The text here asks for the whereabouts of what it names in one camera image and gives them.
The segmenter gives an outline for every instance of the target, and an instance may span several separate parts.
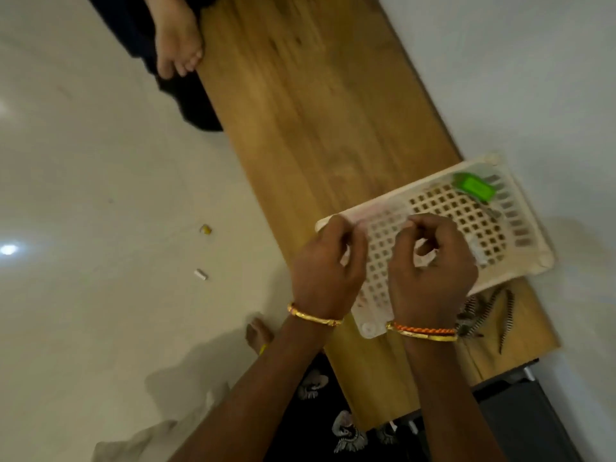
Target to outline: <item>wooden table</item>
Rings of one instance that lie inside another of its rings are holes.
[[[287,261],[320,218],[460,161],[377,0],[220,0],[201,23],[199,75]],[[511,286],[503,355],[502,308],[459,344],[471,384],[558,347],[527,282]],[[326,351],[360,428],[419,408],[397,334],[365,340],[350,319]]]

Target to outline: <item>white plastic basket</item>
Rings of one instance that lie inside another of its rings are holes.
[[[453,175],[458,172],[483,178],[496,188],[496,195],[485,204],[459,193],[452,186]],[[342,212],[352,222],[363,220],[367,224],[366,282],[351,309],[366,339],[384,334],[385,323],[393,319],[388,291],[391,249],[406,218],[422,212],[450,217],[464,233],[479,267],[479,278],[469,295],[554,265],[554,255],[501,158],[489,154],[462,162]],[[318,221],[316,230],[328,220]],[[434,253],[416,256],[415,262],[426,265],[433,257]]]

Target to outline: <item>person's right hand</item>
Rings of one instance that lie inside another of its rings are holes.
[[[415,243],[424,256],[438,249],[426,268],[415,267]],[[411,216],[396,237],[389,261],[389,296],[398,324],[453,328],[466,295],[477,280],[475,259],[454,221],[434,214]]]

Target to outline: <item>orange thread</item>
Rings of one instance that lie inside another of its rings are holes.
[[[413,332],[417,334],[443,334],[448,336],[454,336],[456,329],[430,329],[430,328],[414,328],[410,326],[403,326],[394,322],[392,326],[399,331]]]

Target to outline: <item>bare foot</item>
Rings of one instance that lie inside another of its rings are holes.
[[[253,319],[246,326],[246,342],[257,354],[261,351],[261,347],[271,344],[272,341],[273,333],[259,318]]]
[[[203,39],[186,0],[145,0],[156,26],[158,74],[170,79],[186,76],[203,57]]]

